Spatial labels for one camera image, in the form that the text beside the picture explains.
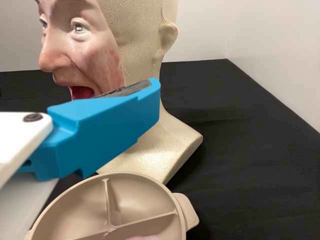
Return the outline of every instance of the nose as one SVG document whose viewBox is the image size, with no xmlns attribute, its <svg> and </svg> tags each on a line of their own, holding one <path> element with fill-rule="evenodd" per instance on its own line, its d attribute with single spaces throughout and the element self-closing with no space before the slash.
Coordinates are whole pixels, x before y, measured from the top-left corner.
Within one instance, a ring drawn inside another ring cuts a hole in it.
<svg viewBox="0 0 320 240">
<path fill-rule="evenodd" d="M 38 59 L 40 69 L 46 73 L 52 73 L 56 69 L 66 67 L 70 59 L 66 55 L 66 42 L 63 36 L 54 32 L 47 32 L 42 39 L 42 49 Z"/>
</svg>

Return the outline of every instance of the black fabric surface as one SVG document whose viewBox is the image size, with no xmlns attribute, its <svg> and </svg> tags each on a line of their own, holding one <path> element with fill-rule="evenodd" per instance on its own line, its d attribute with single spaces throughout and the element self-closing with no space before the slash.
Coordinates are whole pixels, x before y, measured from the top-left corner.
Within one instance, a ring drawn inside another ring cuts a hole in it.
<svg viewBox="0 0 320 240">
<path fill-rule="evenodd" d="M 320 240 L 320 134 L 226 59 L 164 63 L 160 79 L 168 112 L 204 136 L 167 184 L 200 218 L 187 239 Z M 0 89 L 0 111 L 70 100 L 40 71 L 0 73 Z"/>
</svg>

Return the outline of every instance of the eye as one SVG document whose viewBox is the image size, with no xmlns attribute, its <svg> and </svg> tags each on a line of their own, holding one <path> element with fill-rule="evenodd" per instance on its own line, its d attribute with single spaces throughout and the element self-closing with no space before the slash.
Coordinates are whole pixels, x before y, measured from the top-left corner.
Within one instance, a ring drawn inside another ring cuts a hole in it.
<svg viewBox="0 0 320 240">
<path fill-rule="evenodd" d="M 80 23 L 75 23 L 73 26 L 73 30 L 78 34 L 81 34 L 84 32 L 85 27 Z"/>
<path fill-rule="evenodd" d="M 43 30 L 46 30 L 47 29 L 47 27 L 48 27 L 48 24 L 46 23 L 46 21 L 45 20 L 43 20 L 43 19 L 39 19 L 39 21 L 40 21 L 40 23 L 42 24 L 42 29 Z"/>
</svg>

